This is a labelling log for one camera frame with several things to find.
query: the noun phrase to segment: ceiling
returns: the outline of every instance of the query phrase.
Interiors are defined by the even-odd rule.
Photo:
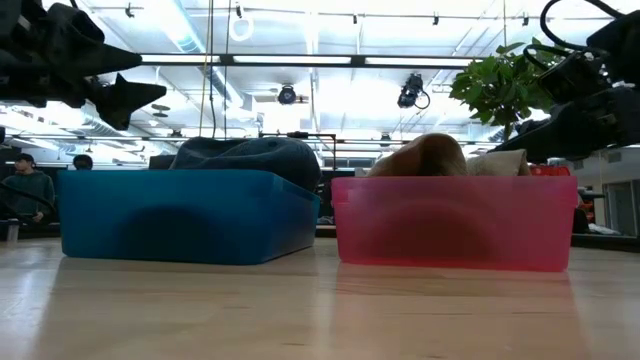
[[[203,46],[209,42],[209,33],[213,53],[234,54],[487,56],[505,39],[507,43],[530,42],[537,37],[549,43],[538,24],[546,4],[540,0],[240,0],[242,19],[236,15],[235,0],[216,0],[213,31],[207,29],[209,1],[205,0],[77,2],[102,28],[108,43],[140,53],[184,52],[176,40],[185,32],[201,45],[194,52],[206,50]],[[45,0],[45,8],[51,3]],[[630,1],[607,3],[623,12],[635,10]],[[127,8],[133,17],[127,15]],[[434,15],[439,18],[437,25],[433,25]],[[579,0],[556,4],[549,16],[549,27],[575,43],[584,43],[610,21],[606,14]],[[525,17],[530,18],[528,25],[523,24]],[[229,20],[237,36],[229,36]],[[253,22],[250,34],[248,21]],[[227,87],[249,99],[248,103],[235,102],[225,111],[223,92],[214,89],[212,113],[210,86],[198,67],[142,66],[124,71],[129,81],[168,87],[167,95],[156,102],[170,107],[165,112],[168,117],[155,117],[157,111],[147,106],[134,114],[132,124],[157,135],[167,135],[171,129],[197,135],[203,128],[202,134],[210,136],[214,117],[217,134],[223,134],[226,123],[229,136],[254,135],[259,123],[264,131],[321,131],[350,138],[391,132],[394,138],[407,139],[437,131],[459,140],[486,140],[491,133],[470,124],[467,109],[440,90],[438,85],[450,84],[455,71],[287,67],[229,67],[218,71]],[[414,72],[430,85],[431,105],[425,111],[396,105],[402,84]],[[104,76],[105,80],[114,78],[115,74]],[[311,97],[313,106],[275,102],[284,84],[293,85],[305,99]]]

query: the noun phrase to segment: green plant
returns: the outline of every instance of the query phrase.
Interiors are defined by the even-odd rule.
[[[532,43],[540,44],[536,38]],[[524,55],[513,50],[524,43],[499,46],[498,56],[475,61],[456,75],[451,85],[450,98],[461,100],[476,111],[472,119],[482,124],[504,126],[504,140],[509,138],[513,124],[531,116],[531,108],[548,112],[552,105],[549,96],[536,83],[541,70],[529,63]],[[552,54],[537,52],[536,58],[545,64],[559,59]]]

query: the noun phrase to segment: beige cloth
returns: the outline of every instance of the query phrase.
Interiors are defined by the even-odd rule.
[[[367,176],[531,175],[525,150],[503,151],[465,161],[458,142],[446,134],[422,135],[378,161]]]

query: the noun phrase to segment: table surface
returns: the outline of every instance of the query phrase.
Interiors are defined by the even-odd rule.
[[[639,359],[640,263],[567,273],[355,266],[335,240],[261,266],[0,245],[0,359]]]

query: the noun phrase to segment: dark jacket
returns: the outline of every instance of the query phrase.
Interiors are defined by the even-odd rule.
[[[54,190],[53,181],[43,172],[34,171],[29,175],[16,174],[9,176],[2,181],[5,185],[16,190],[21,190],[31,195],[43,198],[53,204]],[[8,191],[2,191],[0,194],[2,199],[6,201],[13,210],[19,214],[35,214],[40,211],[44,214],[49,213],[49,209],[35,200],[27,199],[24,196],[12,194]]]

